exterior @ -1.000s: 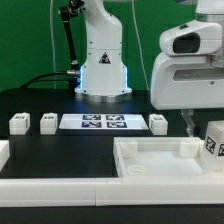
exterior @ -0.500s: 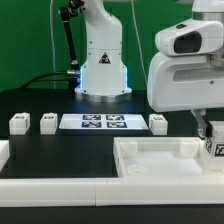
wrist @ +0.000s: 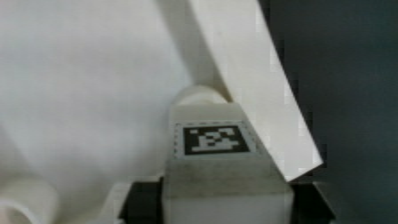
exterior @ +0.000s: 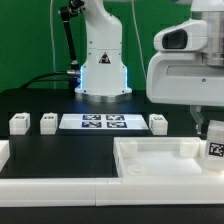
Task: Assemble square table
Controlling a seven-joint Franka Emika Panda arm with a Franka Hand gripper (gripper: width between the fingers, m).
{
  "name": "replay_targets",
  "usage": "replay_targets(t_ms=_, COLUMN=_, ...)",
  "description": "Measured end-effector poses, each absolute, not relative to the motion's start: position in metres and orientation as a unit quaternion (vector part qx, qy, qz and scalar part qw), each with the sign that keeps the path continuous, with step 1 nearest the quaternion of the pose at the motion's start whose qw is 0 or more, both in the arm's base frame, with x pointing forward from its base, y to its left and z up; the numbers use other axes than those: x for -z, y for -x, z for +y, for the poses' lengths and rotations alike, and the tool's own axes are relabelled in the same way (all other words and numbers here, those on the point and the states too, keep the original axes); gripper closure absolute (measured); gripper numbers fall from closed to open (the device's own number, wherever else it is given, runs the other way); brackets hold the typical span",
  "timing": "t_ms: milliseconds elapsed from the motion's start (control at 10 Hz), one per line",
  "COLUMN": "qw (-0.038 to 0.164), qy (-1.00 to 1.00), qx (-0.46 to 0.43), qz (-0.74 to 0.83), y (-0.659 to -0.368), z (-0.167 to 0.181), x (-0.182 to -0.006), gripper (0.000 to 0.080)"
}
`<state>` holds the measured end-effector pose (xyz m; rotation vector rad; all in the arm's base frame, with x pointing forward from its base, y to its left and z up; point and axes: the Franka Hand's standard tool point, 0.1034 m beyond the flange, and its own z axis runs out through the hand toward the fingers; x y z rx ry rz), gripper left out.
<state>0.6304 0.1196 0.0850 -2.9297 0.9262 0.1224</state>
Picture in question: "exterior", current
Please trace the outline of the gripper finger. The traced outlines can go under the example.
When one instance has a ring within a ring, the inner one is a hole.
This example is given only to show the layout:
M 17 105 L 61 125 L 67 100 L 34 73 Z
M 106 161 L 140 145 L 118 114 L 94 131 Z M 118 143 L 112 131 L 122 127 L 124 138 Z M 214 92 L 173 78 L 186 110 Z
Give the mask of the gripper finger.
M 203 115 L 201 114 L 201 106 L 200 105 L 191 105 L 190 106 L 190 114 L 193 117 L 196 123 L 196 131 L 198 134 L 201 134 L 202 125 L 204 122 Z

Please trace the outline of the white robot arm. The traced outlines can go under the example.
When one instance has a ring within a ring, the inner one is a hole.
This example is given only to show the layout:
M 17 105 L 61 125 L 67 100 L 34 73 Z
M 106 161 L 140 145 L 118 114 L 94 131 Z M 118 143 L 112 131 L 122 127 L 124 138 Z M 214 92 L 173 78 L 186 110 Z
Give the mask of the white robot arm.
M 148 65 L 146 93 L 150 101 L 191 107 L 198 125 L 202 106 L 224 106 L 224 0 L 172 0 L 189 4 L 189 20 L 154 37 L 157 53 Z M 103 0 L 84 0 L 87 58 L 81 67 L 76 96 L 115 102 L 129 94 L 122 63 L 122 25 Z

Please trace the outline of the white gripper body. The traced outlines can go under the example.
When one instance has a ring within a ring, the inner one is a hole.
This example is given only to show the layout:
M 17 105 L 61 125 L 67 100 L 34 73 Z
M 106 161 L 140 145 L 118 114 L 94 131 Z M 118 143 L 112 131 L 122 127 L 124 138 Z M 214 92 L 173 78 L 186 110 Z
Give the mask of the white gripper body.
M 154 37 L 146 92 L 154 103 L 224 106 L 224 68 L 206 64 L 208 25 L 189 19 Z

